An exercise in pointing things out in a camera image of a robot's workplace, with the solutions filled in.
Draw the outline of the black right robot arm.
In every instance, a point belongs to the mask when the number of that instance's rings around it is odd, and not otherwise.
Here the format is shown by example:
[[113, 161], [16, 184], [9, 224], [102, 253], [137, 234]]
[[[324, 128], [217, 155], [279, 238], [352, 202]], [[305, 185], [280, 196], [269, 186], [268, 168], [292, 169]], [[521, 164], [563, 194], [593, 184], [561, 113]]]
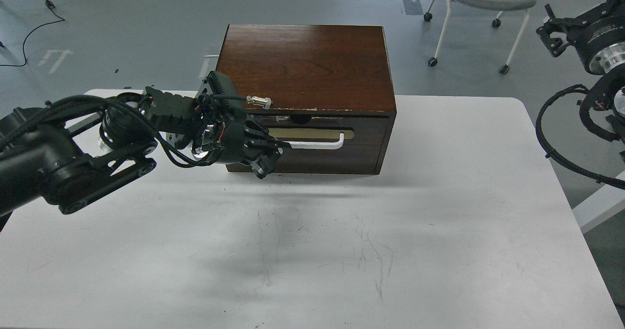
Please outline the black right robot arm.
[[536, 31], [552, 56], [558, 57], [572, 46], [585, 71], [600, 76], [593, 87], [582, 84], [567, 87], [542, 105], [535, 126], [545, 157], [597, 183], [618, 189], [624, 188], [623, 180], [591, 172], [560, 155], [545, 138], [542, 117], [556, 100], [580, 93], [584, 98], [578, 102], [579, 116], [585, 129], [608, 142], [624, 140], [624, 109], [618, 102], [618, 96], [624, 95], [624, 3], [625, 0], [606, 0], [574, 18], [557, 18], [551, 6], [545, 5], [547, 20]]

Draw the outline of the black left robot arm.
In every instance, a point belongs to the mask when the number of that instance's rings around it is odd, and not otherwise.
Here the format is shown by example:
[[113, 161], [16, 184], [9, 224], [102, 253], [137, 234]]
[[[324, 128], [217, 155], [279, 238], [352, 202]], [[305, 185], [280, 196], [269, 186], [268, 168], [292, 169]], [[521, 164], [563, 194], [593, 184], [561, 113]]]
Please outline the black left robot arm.
[[69, 96], [43, 107], [16, 107], [1, 120], [1, 225], [43, 197], [65, 215], [147, 175], [162, 146], [178, 167], [242, 164], [259, 179], [290, 151], [250, 115], [269, 98], [239, 96], [211, 71], [196, 96], [146, 87], [138, 94]]

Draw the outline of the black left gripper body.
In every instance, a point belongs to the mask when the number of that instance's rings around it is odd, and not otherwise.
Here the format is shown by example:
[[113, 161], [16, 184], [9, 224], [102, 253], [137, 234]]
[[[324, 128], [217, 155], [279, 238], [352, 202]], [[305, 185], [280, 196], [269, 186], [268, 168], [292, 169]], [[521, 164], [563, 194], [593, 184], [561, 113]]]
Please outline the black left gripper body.
[[257, 159], [251, 118], [228, 76], [210, 71], [194, 98], [147, 86], [142, 111], [176, 149], [191, 146], [196, 162], [249, 165]]

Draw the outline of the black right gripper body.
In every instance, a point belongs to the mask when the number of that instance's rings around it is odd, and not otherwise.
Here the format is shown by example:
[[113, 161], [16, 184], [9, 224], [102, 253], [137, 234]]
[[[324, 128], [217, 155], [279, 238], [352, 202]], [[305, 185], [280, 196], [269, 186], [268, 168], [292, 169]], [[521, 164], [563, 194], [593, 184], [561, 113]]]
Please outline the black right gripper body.
[[623, 12], [604, 18], [586, 18], [580, 31], [571, 36], [585, 71], [607, 75], [625, 62], [625, 18]]

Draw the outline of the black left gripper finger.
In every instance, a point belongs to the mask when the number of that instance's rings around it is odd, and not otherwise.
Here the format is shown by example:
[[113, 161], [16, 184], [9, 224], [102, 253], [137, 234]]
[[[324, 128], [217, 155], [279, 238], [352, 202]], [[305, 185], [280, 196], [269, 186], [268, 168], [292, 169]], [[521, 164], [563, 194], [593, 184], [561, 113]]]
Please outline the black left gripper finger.
[[240, 154], [241, 164], [252, 169], [259, 179], [264, 179], [275, 171], [279, 158], [284, 153], [283, 147], [244, 146]]
[[263, 149], [265, 152], [283, 154], [292, 149], [288, 142], [280, 141], [270, 135], [267, 127], [254, 119], [247, 119], [243, 124], [245, 147]]

